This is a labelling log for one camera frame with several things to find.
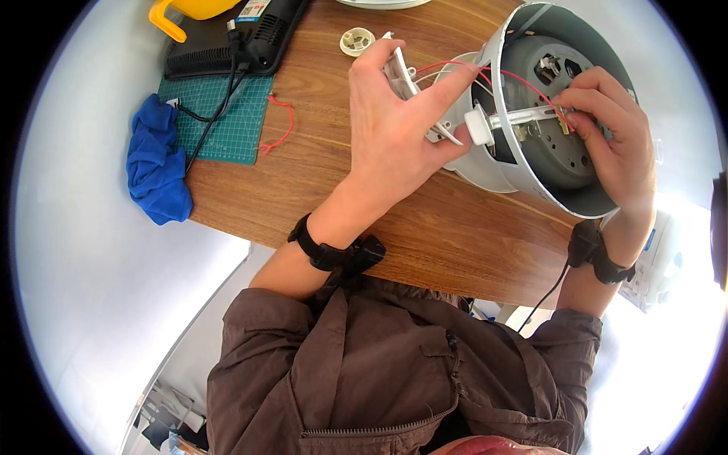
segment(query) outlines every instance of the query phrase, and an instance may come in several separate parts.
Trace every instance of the yellow handle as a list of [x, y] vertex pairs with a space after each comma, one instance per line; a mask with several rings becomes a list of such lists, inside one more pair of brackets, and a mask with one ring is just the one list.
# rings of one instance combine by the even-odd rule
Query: yellow handle
[[165, 10], [170, 3], [172, 3], [172, 0], [155, 1], [149, 10], [149, 22], [161, 28], [162, 31], [171, 36], [175, 41], [184, 43], [187, 39], [187, 33], [184, 33], [184, 30], [165, 17]]

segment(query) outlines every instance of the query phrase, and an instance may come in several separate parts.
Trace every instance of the jacket zipper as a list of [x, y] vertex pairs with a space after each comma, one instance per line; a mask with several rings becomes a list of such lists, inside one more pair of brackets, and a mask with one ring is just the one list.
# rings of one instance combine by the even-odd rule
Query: jacket zipper
[[462, 395], [462, 384], [460, 383], [458, 372], [460, 358], [459, 353], [457, 352], [457, 343], [455, 340], [455, 336], [452, 335], [450, 331], [446, 331], [446, 339], [448, 341], [448, 346], [450, 347], [450, 350], [455, 354], [455, 363], [453, 366], [453, 370], [450, 374], [451, 380], [453, 382], [453, 387], [455, 389], [455, 403], [449, 409], [428, 419], [422, 419], [417, 422], [412, 422], [410, 424], [396, 425], [394, 427], [362, 428], [358, 430], [304, 430], [301, 432], [301, 438], [307, 438], [309, 436], [336, 436], [340, 438], [344, 438], [346, 436], [385, 436], [390, 433], [394, 434], [407, 430], [413, 430], [417, 427], [422, 427], [431, 422], [442, 419], [444, 416], [450, 414], [452, 411], [455, 411], [455, 408], [457, 408], [458, 406], [459, 398]]

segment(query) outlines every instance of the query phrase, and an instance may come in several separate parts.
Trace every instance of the green cutting mat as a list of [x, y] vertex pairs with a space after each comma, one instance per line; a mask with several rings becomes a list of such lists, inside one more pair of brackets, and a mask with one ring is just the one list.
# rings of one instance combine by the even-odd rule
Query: green cutting mat
[[[227, 76], [198, 77], [159, 83], [159, 99], [164, 103], [180, 98], [182, 106], [203, 117], [211, 117], [227, 91]], [[273, 76], [245, 76], [230, 98], [227, 112], [212, 127], [197, 159], [252, 165], [256, 162], [263, 115]], [[192, 155], [206, 123], [180, 112], [177, 116], [177, 146]]]

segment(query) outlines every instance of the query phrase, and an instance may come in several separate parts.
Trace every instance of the person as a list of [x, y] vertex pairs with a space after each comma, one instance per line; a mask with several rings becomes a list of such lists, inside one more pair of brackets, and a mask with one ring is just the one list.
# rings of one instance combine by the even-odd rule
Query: person
[[[462, 66], [402, 101], [382, 68], [400, 40], [374, 42], [349, 71], [352, 163], [306, 222], [344, 249], [445, 163], [470, 149], [424, 138], [473, 83]], [[654, 157], [644, 112], [605, 70], [577, 76], [554, 103], [576, 111], [599, 180], [620, 207], [609, 258], [631, 266], [654, 221]], [[593, 118], [612, 131], [606, 141]], [[207, 389], [208, 435], [227, 454], [562, 454], [584, 440], [600, 317], [619, 287], [571, 268], [556, 311], [528, 339], [476, 320], [437, 293], [359, 277], [322, 311], [307, 302], [329, 272], [296, 241], [281, 246], [223, 319]]]

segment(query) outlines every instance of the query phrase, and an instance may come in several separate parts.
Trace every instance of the blue cloth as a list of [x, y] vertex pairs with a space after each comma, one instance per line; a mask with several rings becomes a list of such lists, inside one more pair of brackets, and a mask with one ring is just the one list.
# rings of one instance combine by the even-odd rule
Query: blue cloth
[[192, 197], [182, 180], [184, 149], [172, 150], [178, 113], [152, 93], [132, 119], [127, 154], [129, 194], [160, 226], [170, 220], [185, 221], [192, 210]]

